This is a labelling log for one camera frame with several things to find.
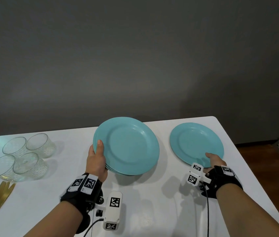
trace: clear glass tumbler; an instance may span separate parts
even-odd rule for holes
[[[39,133],[27,141],[26,148],[38,154],[40,158],[48,158],[54,154],[56,145],[48,138],[48,135]]]
[[[36,153],[30,152],[15,161],[13,171],[19,175],[39,179],[45,175],[47,165]]]
[[[5,155],[13,155],[15,158],[19,158],[27,153],[26,139],[20,136],[9,140],[2,148],[2,152]]]
[[[13,165],[16,158],[13,155],[0,157],[0,179],[6,181],[20,181],[24,177],[13,172]]]

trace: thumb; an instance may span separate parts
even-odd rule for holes
[[[98,140],[98,142],[97,142],[97,150],[96,150],[95,154],[102,156],[103,152],[104,152],[103,142],[102,142],[102,140]]]

